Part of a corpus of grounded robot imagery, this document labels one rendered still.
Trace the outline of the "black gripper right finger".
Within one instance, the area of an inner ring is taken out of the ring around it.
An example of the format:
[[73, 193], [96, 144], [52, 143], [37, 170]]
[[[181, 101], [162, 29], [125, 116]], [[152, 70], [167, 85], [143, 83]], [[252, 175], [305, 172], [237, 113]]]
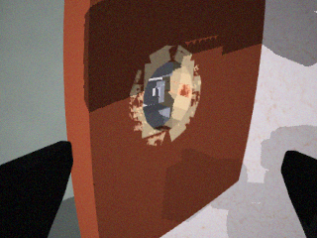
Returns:
[[286, 151], [281, 174], [306, 238], [317, 238], [317, 159]]

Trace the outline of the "brown wooden door slab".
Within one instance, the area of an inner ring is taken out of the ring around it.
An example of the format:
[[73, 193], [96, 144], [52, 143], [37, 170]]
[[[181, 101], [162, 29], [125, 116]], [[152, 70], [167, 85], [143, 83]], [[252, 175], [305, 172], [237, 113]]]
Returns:
[[[160, 238], [240, 177], [265, 0], [64, 0], [63, 83], [81, 238]], [[144, 93], [165, 76], [169, 120]]]

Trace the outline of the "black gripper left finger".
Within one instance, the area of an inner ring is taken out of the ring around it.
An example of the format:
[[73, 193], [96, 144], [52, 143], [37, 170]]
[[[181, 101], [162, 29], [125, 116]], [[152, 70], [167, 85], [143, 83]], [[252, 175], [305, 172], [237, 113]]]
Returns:
[[0, 165], [0, 238], [48, 238], [72, 165], [69, 141]]

